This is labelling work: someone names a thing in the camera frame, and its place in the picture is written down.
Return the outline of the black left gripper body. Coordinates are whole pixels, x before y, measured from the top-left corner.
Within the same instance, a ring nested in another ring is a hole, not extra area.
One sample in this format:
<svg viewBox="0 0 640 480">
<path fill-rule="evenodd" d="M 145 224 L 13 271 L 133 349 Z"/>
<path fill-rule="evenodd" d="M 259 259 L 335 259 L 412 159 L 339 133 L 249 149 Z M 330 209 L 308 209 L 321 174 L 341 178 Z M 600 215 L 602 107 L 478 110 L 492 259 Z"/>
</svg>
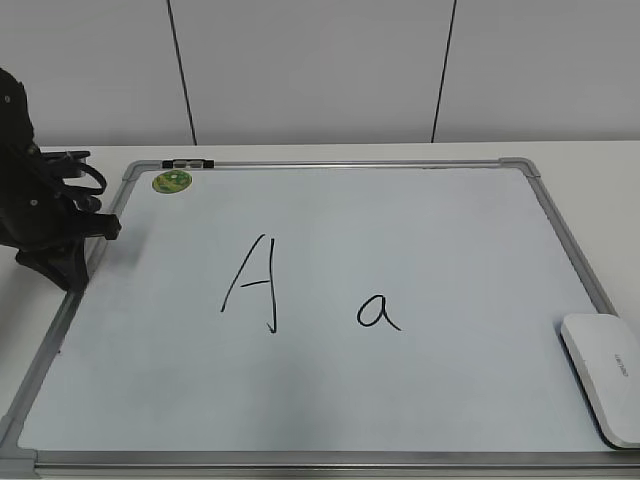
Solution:
<svg viewBox="0 0 640 480">
<path fill-rule="evenodd" d="M 81 178 L 54 177 L 41 153 L 1 147 L 1 243 L 40 250 L 76 239 L 116 239 L 117 216 L 99 212 L 104 176 L 86 163 Z"/>
</svg>

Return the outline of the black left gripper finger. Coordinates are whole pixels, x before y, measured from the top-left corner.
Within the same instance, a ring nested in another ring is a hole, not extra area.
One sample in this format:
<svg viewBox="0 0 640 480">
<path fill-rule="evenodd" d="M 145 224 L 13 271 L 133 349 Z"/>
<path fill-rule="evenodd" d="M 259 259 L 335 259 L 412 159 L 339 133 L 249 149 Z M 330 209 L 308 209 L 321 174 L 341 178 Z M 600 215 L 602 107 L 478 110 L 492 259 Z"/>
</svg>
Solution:
<svg viewBox="0 0 640 480">
<path fill-rule="evenodd" d="M 19 265 L 43 275 L 64 291 L 83 291 L 89 282 L 84 239 L 40 250 L 19 250 L 15 260 Z"/>
</svg>

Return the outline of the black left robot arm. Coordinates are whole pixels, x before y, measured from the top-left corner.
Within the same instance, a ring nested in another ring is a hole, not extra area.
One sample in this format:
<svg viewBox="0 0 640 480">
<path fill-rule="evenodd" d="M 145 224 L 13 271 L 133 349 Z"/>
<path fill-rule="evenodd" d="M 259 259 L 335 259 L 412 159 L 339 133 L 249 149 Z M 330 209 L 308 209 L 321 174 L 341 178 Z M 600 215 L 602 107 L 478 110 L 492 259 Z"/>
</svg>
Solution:
<svg viewBox="0 0 640 480">
<path fill-rule="evenodd" d="M 89 282 L 88 238 L 115 240 L 121 224 L 101 214 L 104 176 L 88 151 L 44 153 L 35 143 L 24 85 L 1 71 L 1 244 L 64 291 Z"/>
</svg>

